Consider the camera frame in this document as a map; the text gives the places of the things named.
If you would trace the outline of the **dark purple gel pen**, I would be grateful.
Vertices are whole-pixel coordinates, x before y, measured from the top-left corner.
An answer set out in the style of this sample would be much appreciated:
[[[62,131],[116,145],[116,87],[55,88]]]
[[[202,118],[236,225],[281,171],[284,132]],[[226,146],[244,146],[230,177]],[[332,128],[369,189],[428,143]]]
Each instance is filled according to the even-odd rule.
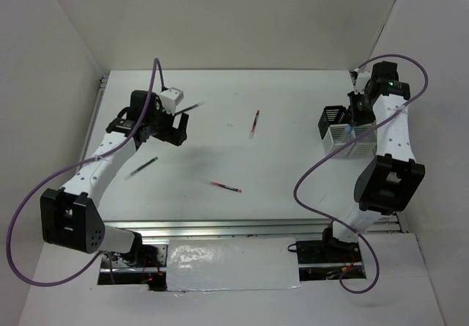
[[[203,105],[204,105],[204,102],[195,103],[195,104],[193,104],[193,105],[191,105],[191,106],[188,106],[188,107],[186,107],[186,108],[184,108],[184,109],[182,109],[182,110],[177,111],[177,112],[175,113],[175,116],[178,116],[178,115],[183,114],[183,113],[187,113],[187,112],[189,112],[189,111],[191,111],[191,110],[193,110],[193,109],[195,109],[195,108],[201,107],[201,106],[203,106]]]

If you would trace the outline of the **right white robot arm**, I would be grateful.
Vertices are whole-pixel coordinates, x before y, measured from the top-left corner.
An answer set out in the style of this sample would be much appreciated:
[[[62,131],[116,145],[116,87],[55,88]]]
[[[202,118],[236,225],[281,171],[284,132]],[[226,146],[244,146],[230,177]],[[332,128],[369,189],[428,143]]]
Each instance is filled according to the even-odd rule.
[[[333,158],[371,155],[358,176],[352,206],[322,233],[321,256],[337,261],[358,246],[358,234],[376,221],[403,211],[425,175],[410,145],[407,101],[410,86],[394,62],[378,62],[369,73],[352,73],[350,104],[326,106],[318,128]]]

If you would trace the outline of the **red gel pen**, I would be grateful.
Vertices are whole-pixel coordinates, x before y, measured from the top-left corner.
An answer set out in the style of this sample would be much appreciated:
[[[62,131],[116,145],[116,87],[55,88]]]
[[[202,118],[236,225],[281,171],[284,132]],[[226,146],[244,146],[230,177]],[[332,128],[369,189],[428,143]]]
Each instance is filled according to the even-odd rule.
[[[254,121],[253,121],[253,124],[251,126],[250,133],[249,133],[249,138],[250,139],[254,138],[254,134],[255,134],[255,131],[256,131],[256,126],[257,126],[257,123],[258,123],[258,120],[259,120],[259,115],[260,115],[260,110],[258,109],[258,110],[256,110]]]
[[[242,190],[239,189],[239,188],[235,188],[235,187],[232,187],[232,186],[229,186],[229,185],[225,185],[225,184],[222,184],[222,183],[219,183],[219,182],[215,182],[215,181],[209,181],[209,183],[213,186],[216,186],[216,187],[219,187],[219,188],[223,188],[225,190],[230,190],[230,191],[233,191],[233,192],[236,192],[236,193],[242,193]]]

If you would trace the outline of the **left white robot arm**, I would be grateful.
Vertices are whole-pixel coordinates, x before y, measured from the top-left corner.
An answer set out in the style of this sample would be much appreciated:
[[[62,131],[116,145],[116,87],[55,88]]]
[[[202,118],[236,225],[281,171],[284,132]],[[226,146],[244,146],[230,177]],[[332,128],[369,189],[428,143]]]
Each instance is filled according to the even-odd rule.
[[[40,197],[43,239],[46,243],[83,253],[118,253],[129,267],[144,260],[141,235],[104,224],[98,207],[107,187],[140,146],[154,137],[180,146],[187,138],[189,116],[183,113],[173,126],[180,89],[158,94],[135,90],[130,105],[106,128],[103,140],[76,175],[59,189],[46,189]]]

